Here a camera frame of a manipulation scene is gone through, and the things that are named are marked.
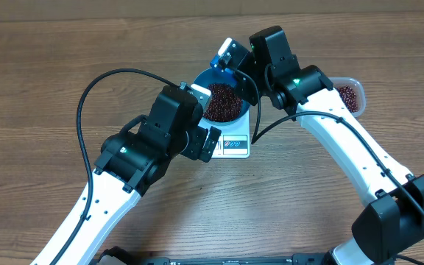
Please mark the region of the blue plastic measuring scoop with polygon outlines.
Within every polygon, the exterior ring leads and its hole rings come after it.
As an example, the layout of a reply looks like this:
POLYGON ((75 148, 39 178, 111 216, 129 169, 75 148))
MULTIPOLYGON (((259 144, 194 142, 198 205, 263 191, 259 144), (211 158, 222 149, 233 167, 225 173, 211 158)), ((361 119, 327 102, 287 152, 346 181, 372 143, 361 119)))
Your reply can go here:
POLYGON ((230 69, 231 55, 216 54, 210 62, 211 68, 221 77, 233 78, 233 70, 230 69))

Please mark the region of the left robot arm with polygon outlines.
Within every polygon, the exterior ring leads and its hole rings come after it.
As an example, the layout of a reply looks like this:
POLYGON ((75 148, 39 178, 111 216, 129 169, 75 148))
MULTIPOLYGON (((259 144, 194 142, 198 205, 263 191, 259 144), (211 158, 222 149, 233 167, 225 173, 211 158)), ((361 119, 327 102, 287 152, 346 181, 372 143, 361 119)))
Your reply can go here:
POLYGON ((183 155, 208 162, 221 131, 199 126, 211 91, 197 84, 165 86, 150 114, 141 115, 105 140, 71 212, 34 264, 89 264, 117 223, 183 155))

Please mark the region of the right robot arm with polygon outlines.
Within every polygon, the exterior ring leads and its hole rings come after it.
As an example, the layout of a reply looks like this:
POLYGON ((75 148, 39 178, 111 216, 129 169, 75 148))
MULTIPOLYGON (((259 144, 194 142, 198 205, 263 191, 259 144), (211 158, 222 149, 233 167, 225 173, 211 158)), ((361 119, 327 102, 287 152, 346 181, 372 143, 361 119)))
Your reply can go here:
POLYGON ((309 131, 340 166, 364 207, 351 238, 334 247, 324 264, 388 264, 424 239, 424 174, 392 158, 359 124, 331 79, 315 65, 301 67, 283 29, 271 26, 232 40, 218 67, 236 78, 236 94, 259 106, 261 97, 309 131))

